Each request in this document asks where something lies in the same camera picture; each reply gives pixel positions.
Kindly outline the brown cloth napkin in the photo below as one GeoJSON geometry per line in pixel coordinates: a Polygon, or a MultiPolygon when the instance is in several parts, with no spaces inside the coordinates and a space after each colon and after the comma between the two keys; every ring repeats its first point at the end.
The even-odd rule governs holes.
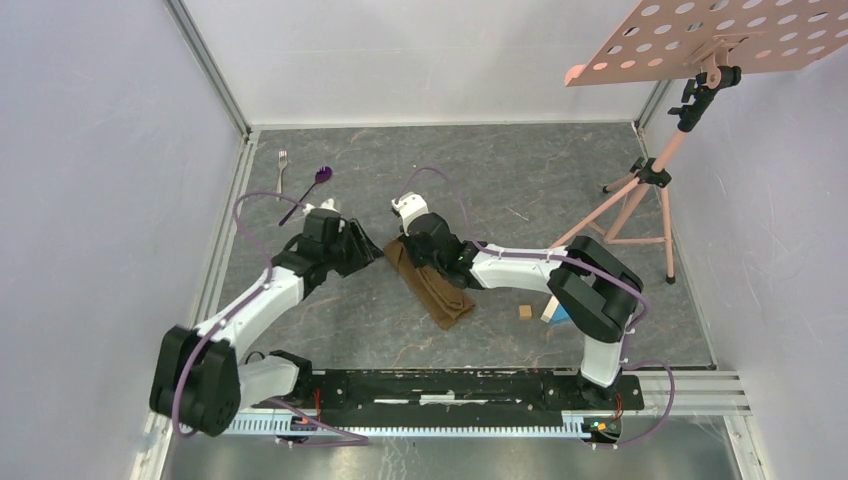
{"type": "Polygon", "coordinates": [[[475,301],[464,290],[451,285],[435,269],[430,266],[414,267],[400,240],[393,239],[387,243],[383,253],[442,330],[450,330],[474,310],[475,301]]]}

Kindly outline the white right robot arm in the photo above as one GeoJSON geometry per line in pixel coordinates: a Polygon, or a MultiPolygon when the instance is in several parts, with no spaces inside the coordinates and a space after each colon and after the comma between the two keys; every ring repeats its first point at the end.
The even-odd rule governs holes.
{"type": "Polygon", "coordinates": [[[461,240],[436,213],[405,219],[402,231],[412,264],[454,287],[552,295],[584,336],[580,400],[602,408],[617,396],[626,329],[647,301],[641,279],[598,242],[577,236],[566,247],[539,250],[461,240]]]}

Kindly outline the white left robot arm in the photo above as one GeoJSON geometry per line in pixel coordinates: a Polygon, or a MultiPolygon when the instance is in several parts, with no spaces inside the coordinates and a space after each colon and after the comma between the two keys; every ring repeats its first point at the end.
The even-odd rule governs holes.
{"type": "Polygon", "coordinates": [[[239,411],[270,398],[295,408],[306,405],[314,394],[311,361],[277,350],[250,362],[249,347],[329,273],[345,278],[382,255],[357,220],[331,207],[312,209],[301,233],[245,292],[196,327],[174,326],[165,333],[150,409],[176,428],[218,436],[239,411]]]}

